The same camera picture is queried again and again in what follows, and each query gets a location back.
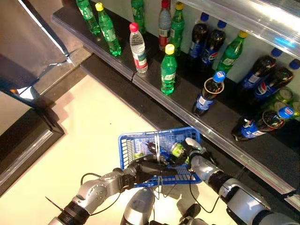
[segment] black cable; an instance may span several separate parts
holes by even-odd
[[[84,177],[87,176],[87,175],[93,175],[93,176],[99,177],[99,178],[101,177],[100,175],[95,174],[95,173],[93,173],[93,172],[88,172],[88,173],[84,174],[84,175],[81,177],[81,180],[80,180],[80,186],[83,184],[83,179],[84,179]]]
[[[96,212],[96,213],[91,214],[91,216],[94,216],[94,215],[96,215],[96,214],[99,214],[100,212],[103,212],[103,211],[107,210],[108,208],[110,208],[113,204],[116,203],[116,201],[119,199],[120,195],[121,195],[121,192],[120,192],[119,196],[117,197],[117,199],[114,200],[114,202],[113,202],[110,206],[108,206],[107,208],[105,208],[105,209],[103,209],[103,210],[101,210],[101,211],[99,211],[99,212]]]
[[[215,206],[216,206],[216,204],[217,204],[217,202],[218,202],[218,200],[219,200],[220,197],[218,196],[218,198],[217,198],[217,200],[216,200],[214,206],[212,207],[212,210],[211,210],[211,211],[207,211],[207,210],[206,210],[206,209],[205,209],[205,208],[197,201],[197,199],[196,199],[195,196],[193,195],[192,188],[191,188],[191,180],[192,180],[192,176],[193,176],[193,173],[191,173],[191,176],[189,177],[189,191],[191,192],[191,195],[192,195],[193,199],[201,206],[202,209],[204,209],[204,211],[206,211],[207,213],[212,213],[212,212],[214,211]]]

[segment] green soda bottle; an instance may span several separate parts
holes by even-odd
[[[139,32],[141,34],[146,33],[145,29],[145,17],[144,17],[144,1],[143,0],[131,0],[131,7],[133,13],[133,19],[139,25]]]
[[[174,91],[177,62],[174,56],[175,47],[172,44],[165,46],[165,57],[161,63],[161,91],[169,95]]]
[[[100,33],[100,27],[94,17],[92,8],[90,7],[89,0],[76,0],[77,6],[88,24],[89,30],[92,34]]]
[[[243,44],[245,38],[248,34],[240,30],[238,36],[227,46],[219,65],[217,66],[217,71],[223,71],[226,74],[233,67],[234,61],[238,59],[243,51]]]
[[[102,3],[96,3],[96,10],[98,11],[99,16],[99,25],[103,36],[108,44],[109,51],[114,55],[121,55],[121,47],[116,36],[116,32],[113,28],[113,22],[108,16],[108,14],[103,9]]]
[[[180,55],[180,45],[182,40],[182,33],[184,29],[184,20],[183,20],[183,3],[177,2],[175,4],[175,14],[171,23],[171,43],[175,46],[176,56]]]

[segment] blue shopping basket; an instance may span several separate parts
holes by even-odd
[[[122,134],[119,136],[120,166],[125,169],[135,158],[134,153],[143,152],[144,155],[152,154],[146,145],[148,142],[155,143],[155,136],[159,137],[159,146],[167,152],[171,152],[173,144],[184,141],[190,137],[200,143],[200,133],[192,127],[183,127],[158,132],[143,132]],[[188,171],[188,165],[183,164],[175,167],[178,174],[175,176],[162,176],[162,183],[167,184],[188,184],[191,173]],[[191,183],[200,183],[200,178],[194,174]],[[153,176],[150,180],[136,184],[135,187],[150,187],[158,185],[158,177]]]

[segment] clear plastic bottle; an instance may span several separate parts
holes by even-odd
[[[159,49],[165,50],[165,46],[170,42],[170,29],[171,29],[171,13],[169,10],[169,0],[161,1],[161,10],[158,19],[159,28]]]
[[[137,23],[132,22],[129,25],[130,29],[130,48],[132,51],[133,58],[135,60],[136,70],[140,73],[144,73],[148,69],[148,63],[145,52],[144,39],[139,32],[139,26]]]

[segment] beige floor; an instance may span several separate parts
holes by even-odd
[[[62,96],[53,109],[66,135],[0,198],[1,225],[47,224],[60,212],[45,196],[61,207],[66,206],[77,193],[84,173],[105,174],[120,166],[117,142],[120,134],[154,130],[90,76]],[[193,190],[199,192],[198,200],[211,209],[217,194],[204,183],[197,187]],[[86,224],[120,224],[125,206],[136,191],[124,192],[114,206],[89,218]],[[187,185],[178,185],[172,196],[156,200],[156,221],[175,225],[181,217],[179,209],[185,210],[193,203]],[[109,198],[99,209],[115,198]],[[225,209],[225,204],[219,201],[212,214],[202,210],[198,217],[210,225],[234,225]]]

